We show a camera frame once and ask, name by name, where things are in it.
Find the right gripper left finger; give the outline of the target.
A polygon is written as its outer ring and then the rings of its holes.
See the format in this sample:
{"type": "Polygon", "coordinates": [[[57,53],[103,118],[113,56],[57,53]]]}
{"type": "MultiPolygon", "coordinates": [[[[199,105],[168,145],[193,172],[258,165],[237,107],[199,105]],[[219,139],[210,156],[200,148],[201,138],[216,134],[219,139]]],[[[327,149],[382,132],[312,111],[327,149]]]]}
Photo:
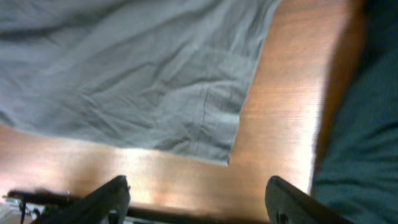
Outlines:
{"type": "Polygon", "coordinates": [[[130,194],[127,178],[119,175],[72,206],[43,220],[44,224],[123,223],[129,209],[130,194]]]}

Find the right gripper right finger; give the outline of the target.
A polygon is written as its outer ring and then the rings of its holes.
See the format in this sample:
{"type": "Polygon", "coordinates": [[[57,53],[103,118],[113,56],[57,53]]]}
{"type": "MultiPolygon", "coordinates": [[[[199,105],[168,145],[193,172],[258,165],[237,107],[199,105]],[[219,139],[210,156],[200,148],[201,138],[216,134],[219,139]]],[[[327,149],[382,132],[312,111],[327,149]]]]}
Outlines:
{"type": "Polygon", "coordinates": [[[277,175],[267,182],[265,205],[272,224],[352,224],[277,175]]]}

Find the grey shorts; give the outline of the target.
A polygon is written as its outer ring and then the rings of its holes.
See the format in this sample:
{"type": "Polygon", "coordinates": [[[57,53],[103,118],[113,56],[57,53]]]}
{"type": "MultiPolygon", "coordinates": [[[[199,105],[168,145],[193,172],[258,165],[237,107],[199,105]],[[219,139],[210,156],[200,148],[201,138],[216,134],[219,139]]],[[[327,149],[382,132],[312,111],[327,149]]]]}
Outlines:
{"type": "Polygon", "coordinates": [[[227,165],[277,1],[2,1],[1,123],[227,165]]]}

